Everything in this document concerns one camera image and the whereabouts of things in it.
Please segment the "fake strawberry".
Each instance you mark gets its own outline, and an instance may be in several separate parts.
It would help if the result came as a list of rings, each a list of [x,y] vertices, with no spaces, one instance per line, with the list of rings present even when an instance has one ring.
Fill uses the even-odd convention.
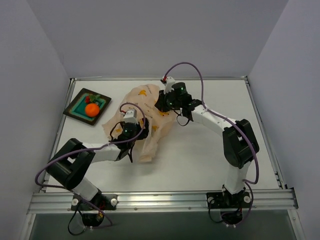
[[[86,104],[96,103],[100,99],[100,94],[89,94],[85,97],[84,102]]]

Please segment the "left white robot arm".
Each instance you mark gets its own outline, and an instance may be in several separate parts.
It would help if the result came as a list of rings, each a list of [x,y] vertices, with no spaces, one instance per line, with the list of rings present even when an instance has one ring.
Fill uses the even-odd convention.
[[[143,119],[142,123],[144,126],[121,121],[122,133],[103,149],[100,149],[101,144],[82,143],[76,138],[69,139],[50,161],[58,158],[61,160],[48,166],[47,173],[66,190],[82,197],[82,202],[88,209],[97,209],[101,203],[101,191],[85,178],[89,166],[96,162],[117,162],[126,156],[132,161],[135,142],[147,138],[149,134],[148,119]]]

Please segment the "green square plate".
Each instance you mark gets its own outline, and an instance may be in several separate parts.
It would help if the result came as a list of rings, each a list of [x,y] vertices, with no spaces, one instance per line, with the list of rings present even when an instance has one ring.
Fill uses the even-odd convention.
[[[82,88],[65,108],[63,114],[94,126],[111,103],[111,100],[108,96]]]

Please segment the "aluminium front rail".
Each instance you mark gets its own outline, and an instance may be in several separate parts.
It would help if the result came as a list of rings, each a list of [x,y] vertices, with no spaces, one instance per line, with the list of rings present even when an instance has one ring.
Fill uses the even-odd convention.
[[[204,212],[207,210],[206,191],[105,192],[117,199],[117,213],[134,212]],[[70,213],[73,194],[70,192],[35,193],[29,214]],[[254,190],[253,210],[292,210],[299,207],[293,189]]]

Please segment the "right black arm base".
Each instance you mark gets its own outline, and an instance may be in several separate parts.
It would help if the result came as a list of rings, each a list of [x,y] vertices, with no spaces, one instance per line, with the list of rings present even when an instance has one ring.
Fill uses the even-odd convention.
[[[236,194],[227,190],[206,193],[208,215],[215,224],[225,224],[226,227],[236,228],[252,210],[254,197],[244,189]],[[211,210],[220,210],[220,219],[214,219]]]

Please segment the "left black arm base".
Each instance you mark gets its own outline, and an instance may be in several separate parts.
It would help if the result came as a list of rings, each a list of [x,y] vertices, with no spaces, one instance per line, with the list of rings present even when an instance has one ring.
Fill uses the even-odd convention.
[[[113,221],[105,213],[105,211],[116,210],[117,204],[112,205],[112,200],[116,200],[116,198],[107,198],[101,192],[98,192],[91,200],[74,194],[70,209],[80,214],[85,227],[108,228],[114,226]]]

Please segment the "orange fake fruit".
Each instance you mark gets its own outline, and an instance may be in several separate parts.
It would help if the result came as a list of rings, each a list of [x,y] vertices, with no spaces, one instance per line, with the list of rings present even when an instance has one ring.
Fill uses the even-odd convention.
[[[96,103],[90,103],[86,105],[84,112],[88,117],[94,118],[100,113],[100,107]]]

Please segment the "banana print plastic bag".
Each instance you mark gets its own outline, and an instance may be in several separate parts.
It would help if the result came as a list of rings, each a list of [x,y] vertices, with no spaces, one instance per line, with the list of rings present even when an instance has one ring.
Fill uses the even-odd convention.
[[[143,140],[138,140],[134,146],[137,151],[139,163],[151,162],[156,156],[159,140],[165,137],[176,120],[173,111],[161,112],[155,107],[159,98],[160,87],[155,84],[146,84],[134,87],[122,100],[124,103],[138,105],[148,120],[148,135]]]

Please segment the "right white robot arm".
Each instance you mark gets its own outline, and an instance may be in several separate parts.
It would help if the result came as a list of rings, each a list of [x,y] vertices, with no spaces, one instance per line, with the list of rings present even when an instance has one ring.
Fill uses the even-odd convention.
[[[229,168],[223,185],[223,203],[234,206],[240,201],[245,184],[259,181],[260,169],[257,153],[258,141],[250,122],[234,120],[210,109],[202,100],[194,99],[187,92],[185,83],[163,81],[155,107],[161,112],[180,111],[189,121],[202,124],[222,137],[223,154]]]

